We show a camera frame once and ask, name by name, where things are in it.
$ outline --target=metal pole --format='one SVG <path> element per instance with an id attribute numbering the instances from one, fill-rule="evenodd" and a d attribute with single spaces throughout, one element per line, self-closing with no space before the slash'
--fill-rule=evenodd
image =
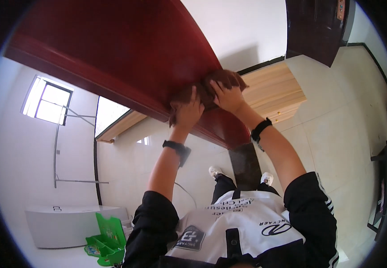
<path id="1" fill-rule="evenodd" d="M 72 109 L 68 108 L 67 106 L 62 105 L 62 107 L 68 109 L 68 110 L 71 111 L 73 114 L 77 115 L 77 117 L 81 118 L 82 120 L 84 120 L 85 122 L 87 122 L 88 124 L 90 124 L 91 126 L 94 126 L 93 123 L 91 123 L 91 122 L 89 122 L 88 120 L 84 119 L 81 115 L 77 114 L 75 111 L 73 111 Z"/>
<path id="2" fill-rule="evenodd" d="M 91 117 L 91 118 L 95 118 L 94 115 L 64 115 L 64 116 L 71 116 L 71 117 Z"/>
<path id="3" fill-rule="evenodd" d="M 93 184 L 108 184 L 108 182 L 101 182 L 96 180 L 57 180 L 57 181 L 71 181 L 71 182 L 89 182 Z"/>
<path id="4" fill-rule="evenodd" d="M 59 121 L 61 119 L 62 109 L 63 109 L 63 107 L 61 107 L 60 117 L 58 117 L 58 121 L 57 121 L 57 131 L 55 132 L 55 144 L 54 144 L 54 188 L 57 188 L 57 141 L 58 141 Z"/>

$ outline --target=black and white jacket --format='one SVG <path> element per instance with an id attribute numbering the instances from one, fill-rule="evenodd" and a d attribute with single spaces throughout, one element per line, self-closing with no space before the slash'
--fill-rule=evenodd
<path id="1" fill-rule="evenodd" d="M 230 191 L 179 220 L 148 191 L 138 207 L 122 267 L 326 267 L 338 262 L 333 205 L 314 172 L 275 193 Z"/>

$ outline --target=white sneaker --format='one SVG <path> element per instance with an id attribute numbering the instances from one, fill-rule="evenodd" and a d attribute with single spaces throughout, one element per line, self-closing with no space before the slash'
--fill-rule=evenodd
<path id="1" fill-rule="evenodd" d="M 273 182 L 273 175 L 269 172 L 265 172 L 262 175 L 262 178 L 260 179 L 260 183 L 264 182 L 266 185 L 271 186 Z"/>
<path id="2" fill-rule="evenodd" d="M 221 168 L 218 168 L 216 166 L 211 166 L 209 169 L 208 169 L 208 173 L 210 174 L 210 176 L 212 176 L 214 179 L 216 179 L 217 175 L 218 174 L 223 174 L 223 171 Z"/>

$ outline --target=jacket sleeve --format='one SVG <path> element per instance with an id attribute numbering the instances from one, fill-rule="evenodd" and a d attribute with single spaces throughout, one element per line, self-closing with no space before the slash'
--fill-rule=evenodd
<path id="1" fill-rule="evenodd" d="M 145 192 L 132 221 L 134 229 L 126 242 L 122 267 L 152 266 L 167 253 L 167 244 L 177 240 L 178 221 L 173 204 L 165 196 Z"/>
<path id="2" fill-rule="evenodd" d="M 305 237 L 308 267 L 337 265 L 336 219 L 333 204 L 315 172 L 309 172 L 288 185 L 284 204 L 290 224 Z"/>

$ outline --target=logo patch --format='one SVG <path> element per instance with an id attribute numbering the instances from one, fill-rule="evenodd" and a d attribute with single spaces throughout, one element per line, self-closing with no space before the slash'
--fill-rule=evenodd
<path id="1" fill-rule="evenodd" d="M 187 227 L 174 247 L 200 251 L 205 233 L 194 225 Z"/>
<path id="2" fill-rule="evenodd" d="M 274 224 L 265 227 L 262 230 L 262 235 L 269 236 L 269 235 L 278 235 L 284 232 L 287 232 L 292 226 L 290 224 L 284 223 L 280 226 L 280 224 Z"/>

